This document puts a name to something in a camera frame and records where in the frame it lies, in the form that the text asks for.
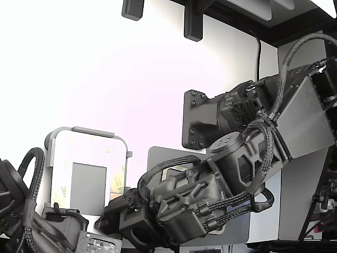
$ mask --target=screw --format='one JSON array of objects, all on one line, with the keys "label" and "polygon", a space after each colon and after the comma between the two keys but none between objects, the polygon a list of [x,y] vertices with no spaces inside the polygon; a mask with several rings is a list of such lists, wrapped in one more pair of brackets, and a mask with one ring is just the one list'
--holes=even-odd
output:
[{"label": "screw", "polygon": [[186,177],[189,178],[191,176],[193,176],[193,171],[192,170],[186,170]]}]

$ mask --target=wire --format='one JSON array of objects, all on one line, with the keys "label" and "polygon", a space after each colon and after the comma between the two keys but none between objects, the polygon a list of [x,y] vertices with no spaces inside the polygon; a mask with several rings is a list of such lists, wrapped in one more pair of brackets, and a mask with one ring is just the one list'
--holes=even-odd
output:
[{"label": "wire", "polygon": [[138,196],[141,197],[141,199],[149,204],[150,201],[146,198],[146,196],[144,195],[144,190],[147,186],[147,184],[150,182],[150,180],[159,172],[170,168],[172,166],[176,166],[176,165],[182,165],[182,164],[187,164],[187,163],[198,163],[200,162],[200,159],[194,155],[187,155],[185,157],[180,157],[180,158],[175,158],[172,160],[168,160],[165,162],[161,162],[159,164],[157,164],[154,168],[152,168],[151,170],[149,170],[147,173],[143,174],[142,177],[139,179],[138,184],[137,184],[137,188],[138,188],[138,195],[136,197],[136,201],[135,202],[139,202]]},{"label": "wire", "polygon": [[256,41],[257,41],[257,45],[259,46],[257,49],[257,62],[256,62],[256,81],[260,80],[260,59],[261,59],[261,41],[258,38],[258,36],[252,31],[250,30],[250,32],[254,35]]},{"label": "wire", "polygon": [[57,212],[59,215],[65,215],[65,216],[72,216],[72,217],[75,217],[75,218],[79,221],[79,223],[81,224],[81,230],[84,230],[84,231],[87,230],[89,221],[86,220],[86,219],[84,219],[84,218],[83,218],[81,215],[79,215],[78,213],[68,212],[68,211],[61,210],[57,202],[54,203],[54,210],[55,210],[55,212]]},{"label": "wire", "polygon": [[280,108],[280,105],[282,103],[282,99],[283,99],[283,92],[284,92],[284,86],[285,86],[285,81],[286,81],[286,76],[287,76],[287,72],[288,72],[288,67],[290,65],[290,62],[293,58],[293,56],[295,55],[295,53],[297,52],[297,50],[306,42],[310,41],[310,40],[314,40],[314,39],[319,39],[319,40],[325,40],[325,41],[329,41],[331,42],[331,44],[333,44],[334,46],[337,47],[337,40],[334,39],[333,37],[323,34],[323,33],[311,33],[308,34],[304,37],[302,37],[301,39],[299,39],[289,50],[288,54],[286,55],[282,67],[281,67],[281,71],[280,71],[280,77],[279,77],[279,81],[278,81],[278,90],[277,90],[277,97],[276,100],[273,104],[273,107],[268,115],[268,117],[273,120],[275,118],[275,116],[277,115],[277,112]]},{"label": "wire", "polygon": [[299,244],[304,240],[305,237],[307,237],[307,235],[314,230],[316,227],[318,227],[321,223],[325,222],[328,220],[328,218],[332,215],[333,213],[325,216],[324,218],[320,219],[314,226],[312,226],[299,240]]},{"label": "wire", "polygon": [[[25,155],[24,159],[22,160],[22,163],[20,165],[20,171],[21,174],[24,176],[28,165],[32,161],[33,158],[36,158],[35,160],[35,168],[34,168],[34,174],[33,179],[31,182],[31,186],[29,187],[29,196],[28,198],[31,200],[36,201],[38,190],[41,184],[42,174],[43,174],[43,166],[44,166],[44,153],[43,150],[40,148],[32,148],[30,149],[27,154]],[[30,227],[24,227],[24,232],[22,235],[22,240],[19,244],[19,247],[17,249],[17,252],[19,252],[22,248],[22,245],[24,241],[27,241],[28,246],[33,252],[38,252],[35,242],[33,240],[33,233],[32,228]]]}]

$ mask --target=white panel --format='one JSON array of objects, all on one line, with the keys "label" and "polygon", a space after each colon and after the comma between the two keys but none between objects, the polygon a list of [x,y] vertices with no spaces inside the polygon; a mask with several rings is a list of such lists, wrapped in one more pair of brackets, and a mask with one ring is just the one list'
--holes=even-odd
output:
[{"label": "white panel", "polygon": [[[204,39],[183,36],[184,7],[146,0],[143,18],[122,0],[0,1],[0,156],[18,168],[61,126],[115,132],[134,155],[127,185],[146,172],[147,152],[181,146],[184,92],[210,98],[256,77],[255,38],[204,16]],[[278,73],[262,43],[261,77]],[[38,202],[50,201],[51,171]],[[29,181],[29,172],[25,178]]]},{"label": "white panel", "polygon": [[272,19],[272,10],[270,0],[228,0],[229,2],[253,13],[254,15],[264,19]]},{"label": "white panel", "polygon": [[274,0],[274,1],[281,4],[283,7],[287,9],[292,10],[295,8],[294,0]]},{"label": "white panel", "polygon": [[[277,240],[279,237],[281,170],[269,178],[265,186],[274,194],[275,202],[271,208],[263,212],[251,212],[249,239],[247,243]],[[255,200],[264,202],[265,197],[260,194]]]},{"label": "white panel", "polygon": [[333,0],[311,0],[311,1],[333,18],[337,17],[336,8]]}]

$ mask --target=black braided cable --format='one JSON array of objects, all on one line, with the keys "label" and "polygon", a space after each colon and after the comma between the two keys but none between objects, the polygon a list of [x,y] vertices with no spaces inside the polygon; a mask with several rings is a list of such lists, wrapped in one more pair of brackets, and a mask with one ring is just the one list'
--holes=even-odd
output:
[{"label": "black braided cable", "polygon": [[[26,156],[24,157],[20,168],[23,168],[24,170],[27,170],[28,165],[32,161],[32,159],[35,157],[35,168],[34,168],[34,174],[33,179],[31,182],[31,186],[29,188],[29,196],[28,198],[31,200],[36,201],[38,190],[41,184],[42,175],[43,175],[43,167],[44,167],[44,152],[40,148],[32,148],[28,151]],[[33,233],[31,227],[24,227],[24,233],[22,236],[22,239],[27,242],[29,248],[34,253],[39,253],[39,250],[33,240]],[[20,243],[19,248],[17,249],[17,252],[19,252],[22,248],[23,243]]]},{"label": "black braided cable", "polygon": [[288,72],[288,67],[290,65],[290,62],[294,56],[294,54],[296,53],[296,51],[306,42],[310,41],[310,40],[314,40],[314,39],[319,39],[319,40],[325,40],[325,41],[329,41],[331,42],[334,46],[337,47],[337,40],[334,39],[333,37],[323,34],[323,33],[311,33],[308,34],[302,38],[300,38],[289,50],[288,54],[286,55],[282,67],[281,67],[281,71],[280,71],[280,79],[277,83],[278,88],[277,88],[277,97],[276,100],[273,104],[273,107],[268,115],[268,117],[273,120],[274,117],[277,115],[277,112],[280,108],[280,105],[282,103],[282,99],[283,99],[283,93],[284,93],[284,86],[285,86],[285,81],[286,81],[286,76],[287,76],[287,72]]},{"label": "black braided cable", "polygon": [[[228,206],[231,206],[231,205],[234,205],[234,204],[237,204],[237,203],[240,203],[240,202],[245,202],[245,201],[249,200],[249,196],[250,196],[249,193],[242,192],[242,193],[240,193],[238,195],[235,195],[231,198],[211,203],[207,207],[208,207],[209,211],[213,211],[215,209],[226,208]],[[195,210],[194,213],[197,217],[200,217],[202,215],[199,210]]]},{"label": "black braided cable", "polygon": [[158,174],[159,172],[173,167],[177,165],[187,164],[187,163],[198,163],[200,162],[200,159],[194,155],[187,155],[185,157],[175,158],[172,160],[168,160],[165,162],[161,162],[157,164],[154,168],[152,168],[147,173],[143,174],[142,177],[139,179],[137,188],[138,188],[138,196],[136,197],[135,202],[139,203],[139,197],[147,204],[150,203],[150,201],[146,198],[144,195],[144,190],[147,184],[151,181],[151,179]]}]

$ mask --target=black shelf bracket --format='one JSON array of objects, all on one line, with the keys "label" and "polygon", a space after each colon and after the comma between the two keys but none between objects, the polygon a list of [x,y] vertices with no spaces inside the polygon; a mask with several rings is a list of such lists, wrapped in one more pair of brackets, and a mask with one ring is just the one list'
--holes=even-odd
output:
[{"label": "black shelf bracket", "polygon": [[184,36],[193,41],[203,37],[203,14],[215,0],[186,0]]},{"label": "black shelf bracket", "polygon": [[123,0],[122,16],[138,21],[143,17],[144,0]]}]

